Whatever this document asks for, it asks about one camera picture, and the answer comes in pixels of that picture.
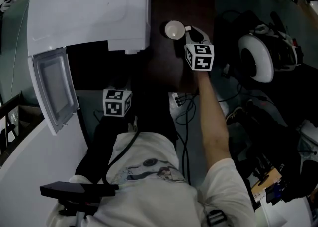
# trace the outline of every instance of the person's leg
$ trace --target person's leg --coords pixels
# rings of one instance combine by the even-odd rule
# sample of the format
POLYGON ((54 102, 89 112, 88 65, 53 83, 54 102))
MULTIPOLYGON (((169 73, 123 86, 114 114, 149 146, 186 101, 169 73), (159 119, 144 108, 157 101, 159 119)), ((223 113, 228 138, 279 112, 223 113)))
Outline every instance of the person's leg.
POLYGON ((133 106, 140 132, 154 132, 167 137, 174 146, 177 133, 170 114, 169 94, 164 91, 135 92, 133 106))
POLYGON ((92 145, 78 165, 75 175, 82 175, 96 184, 105 175, 117 135, 127 131, 123 118, 104 116, 97 125, 92 145))

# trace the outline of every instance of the dark brown table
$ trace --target dark brown table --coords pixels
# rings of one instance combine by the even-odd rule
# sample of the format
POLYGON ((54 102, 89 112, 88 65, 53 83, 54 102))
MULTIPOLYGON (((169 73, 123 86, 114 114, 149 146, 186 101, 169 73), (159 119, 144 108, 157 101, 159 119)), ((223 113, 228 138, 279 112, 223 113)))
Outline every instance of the dark brown table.
POLYGON ((160 85, 168 91, 194 92, 193 72, 183 58, 178 58, 173 40, 160 33, 160 25, 179 20, 193 25, 213 37, 214 0, 152 0, 150 47, 133 58, 118 53, 101 57, 105 43, 68 47, 69 62, 76 90, 103 90, 120 77, 137 75, 146 86, 160 85))

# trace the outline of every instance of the black pants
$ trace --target black pants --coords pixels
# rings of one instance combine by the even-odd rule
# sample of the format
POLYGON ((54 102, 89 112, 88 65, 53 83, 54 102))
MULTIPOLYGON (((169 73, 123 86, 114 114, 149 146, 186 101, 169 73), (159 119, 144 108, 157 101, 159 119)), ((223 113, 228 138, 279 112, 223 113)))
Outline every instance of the black pants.
POLYGON ((176 146, 177 133, 170 114, 169 95, 166 92, 134 92, 132 107, 125 118, 104 116, 97 125, 92 145, 78 165, 75 174, 97 183, 103 175, 113 152, 117 135, 127 132, 128 122, 138 117, 140 132, 154 132, 166 136, 176 146))
POLYGON ((299 134, 278 124, 265 110, 255 105, 247 108, 239 122, 257 149, 274 165, 286 180, 300 175, 299 134))

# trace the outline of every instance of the shirt sleeve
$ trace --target shirt sleeve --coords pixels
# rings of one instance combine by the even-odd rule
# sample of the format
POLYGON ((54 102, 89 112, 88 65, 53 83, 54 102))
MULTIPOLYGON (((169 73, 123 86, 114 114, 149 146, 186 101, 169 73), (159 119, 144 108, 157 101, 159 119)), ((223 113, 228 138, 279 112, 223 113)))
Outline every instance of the shirt sleeve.
POLYGON ((223 159, 210 168, 199 194, 202 202, 222 210, 233 226, 256 226, 246 186, 232 159, 223 159))

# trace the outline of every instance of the white round object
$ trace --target white round object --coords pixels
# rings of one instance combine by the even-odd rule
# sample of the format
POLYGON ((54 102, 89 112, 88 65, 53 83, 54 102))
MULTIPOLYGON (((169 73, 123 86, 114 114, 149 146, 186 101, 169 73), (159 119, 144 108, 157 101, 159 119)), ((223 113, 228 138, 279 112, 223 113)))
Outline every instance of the white round object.
POLYGON ((185 34, 185 27, 180 21, 172 20, 165 26, 164 31, 170 39, 179 40, 185 34))
POLYGON ((250 52, 255 62, 256 72, 251 76, 257 82, 269 83, 274 77, 272 58, 266 45, 253 35, 244 35, 238 40, 239 55, 242 52, 250 52))

